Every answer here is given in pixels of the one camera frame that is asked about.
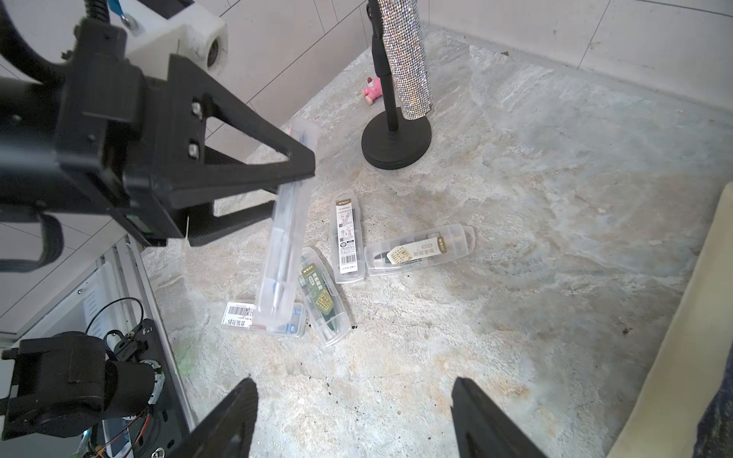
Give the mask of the clear compass case blue pen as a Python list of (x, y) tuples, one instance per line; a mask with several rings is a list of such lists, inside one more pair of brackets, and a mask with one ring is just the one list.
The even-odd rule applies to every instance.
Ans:
[(278, 188), (263, 278), (253, 314), (253, 321), (261, 326), (279, 327), (290, 321), (313, 184), (311, 177)]

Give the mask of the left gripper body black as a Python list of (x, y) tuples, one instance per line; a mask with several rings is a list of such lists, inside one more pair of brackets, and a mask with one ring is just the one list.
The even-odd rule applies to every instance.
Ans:
[(144, 246), (166, 236), (124, 183), (145, 128), (146, 81), (126, 33), (85, 18), (61, 83), (1, 80), (1, 203), (38, 213), (108, 215)]

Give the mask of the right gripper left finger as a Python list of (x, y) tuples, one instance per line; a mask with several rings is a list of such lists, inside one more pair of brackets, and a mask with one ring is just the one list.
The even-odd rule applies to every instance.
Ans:
[(167, 457), (248, 458), (258, 403), (256, 383), (243, 379)]

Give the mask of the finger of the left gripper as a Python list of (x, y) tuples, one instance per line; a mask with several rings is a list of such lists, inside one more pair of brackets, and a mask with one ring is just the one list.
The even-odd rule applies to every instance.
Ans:
[(165, 85), (165, 200), (185, 208), (315, 176), (315, 154), (191, 60)]
[(214, 204), (197, 205), (188, 211), (187, 240), (192, 247), (201, 247), (227, 237), (248, 226), (270, 219), (274, 200), (222, 215), (214, 215)]

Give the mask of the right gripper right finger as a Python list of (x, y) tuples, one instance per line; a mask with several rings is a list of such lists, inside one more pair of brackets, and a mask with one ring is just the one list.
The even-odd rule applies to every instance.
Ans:
[(461, 458), (546, 457), (472, 379), (455, 380), (450, 411)]

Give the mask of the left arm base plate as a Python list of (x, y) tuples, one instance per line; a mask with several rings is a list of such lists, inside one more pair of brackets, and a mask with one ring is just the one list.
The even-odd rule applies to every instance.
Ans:
[(84, 432), (84, 457), (170, 457), (190, 433), (175, 371), (158, 326), (144, 319), (108, 349), (118, 365), (118, 398), (109, 417)]

